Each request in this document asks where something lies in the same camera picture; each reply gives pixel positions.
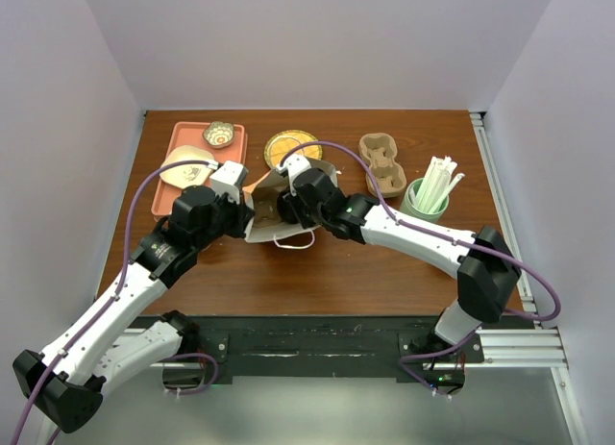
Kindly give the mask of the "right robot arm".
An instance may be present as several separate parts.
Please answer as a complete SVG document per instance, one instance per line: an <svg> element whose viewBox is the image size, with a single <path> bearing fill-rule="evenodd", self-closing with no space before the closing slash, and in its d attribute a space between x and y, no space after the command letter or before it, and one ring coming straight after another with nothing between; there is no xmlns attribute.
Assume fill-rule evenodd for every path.
<svg viewBox="0 0 615 445"><path fill-rule="evenodd" d="M511 252L497 230L484 227L475 234L447 229L389 209L374 197L345 195L320 168L278 174L288 183L278 196L284 221L404 253L456 279L457 296L428 338L434 358L451 360L470 332L500 320L521 270L508 260Z"/></svg>

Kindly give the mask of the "brown paper bag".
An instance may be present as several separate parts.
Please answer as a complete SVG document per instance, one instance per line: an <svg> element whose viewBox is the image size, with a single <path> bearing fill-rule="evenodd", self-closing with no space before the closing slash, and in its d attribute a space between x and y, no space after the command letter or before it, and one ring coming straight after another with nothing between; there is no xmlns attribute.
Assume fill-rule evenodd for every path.
<svg viewBox="0 0 615 445"><path fill-rule="evenodd" d="M289 194L290 201L293 201L295 193L291 183L310 169L322 170L332 179L332 185L338 186L333 164L294 154L283 166L269 170L255 183L243 187L245 202L254 211L254 217L246 228L245 240L248 243L274 242L282 247L283 240L295 235L310 233L314 237L312 232L318 228L317 224L309 216L300 220L300 215L283 199Z"/></svg>

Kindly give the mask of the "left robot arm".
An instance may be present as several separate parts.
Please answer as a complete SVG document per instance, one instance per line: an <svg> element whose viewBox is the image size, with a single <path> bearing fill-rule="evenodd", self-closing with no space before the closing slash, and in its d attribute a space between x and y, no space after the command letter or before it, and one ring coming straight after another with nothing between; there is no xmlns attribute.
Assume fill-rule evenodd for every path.
<svg viewBox="0 0 615 445"><path fill-rule="evenodd" d="M194 185L142 238L113 284L53 343L22 351L12 369L27 404L64 433L80 429L101 406L111 376L103 355L130 323L170 289L219 237L245 236L253 211L236 186Z"/></svg>

